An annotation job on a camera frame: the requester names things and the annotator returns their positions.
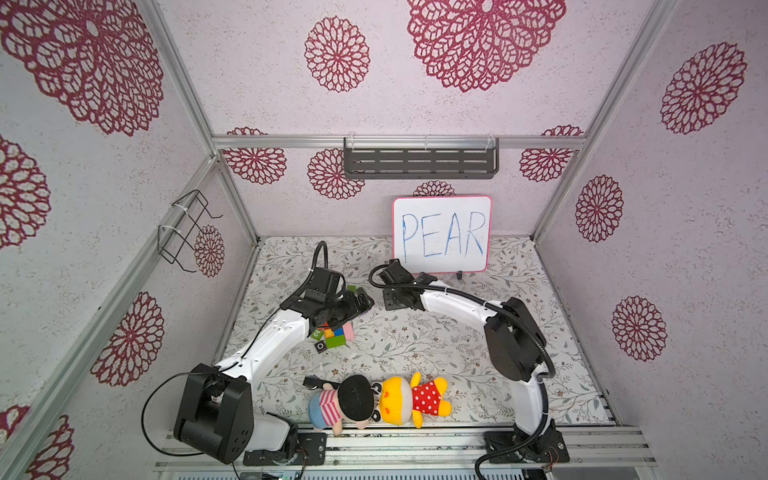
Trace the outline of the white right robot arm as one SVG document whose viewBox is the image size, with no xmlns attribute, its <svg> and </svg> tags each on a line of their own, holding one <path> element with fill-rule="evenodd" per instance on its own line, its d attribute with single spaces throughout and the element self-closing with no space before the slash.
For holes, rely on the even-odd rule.
<svg viewBox="0 0 768 480">
<path fill-rule="evenodd" d="M 398 259 L 374 267 L 371 286 L 383 292 L 389 310 L 413 309 L 449 317 L 484 334 L 495 370 L 512 382 L 514 421 L 524 437 L 536 438 L 549 428 L 545 381 L 556 376 L 546 339 L 522 300 L 484 300 L 436 277 L 413 276 Z"/>
</svg>

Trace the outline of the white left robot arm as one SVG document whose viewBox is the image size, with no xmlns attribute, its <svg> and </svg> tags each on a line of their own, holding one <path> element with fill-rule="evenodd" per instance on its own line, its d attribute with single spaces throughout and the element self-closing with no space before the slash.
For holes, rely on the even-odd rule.
<svg viewBox="0 0 768 480">
<path fill-rule="evenodd" d="M 363 288 L 349 290 L 341 273 L 312 268 L 252 340 L 216 365 L 199 364 L 187 374 L 173 437 L 223 464 L 250 451 L 293 457 L 298 448 L 294 424 L 274 414 L 254 413 L 259 384 L 315 330 L 339 328 L 374 305 Z"/>
</svg>

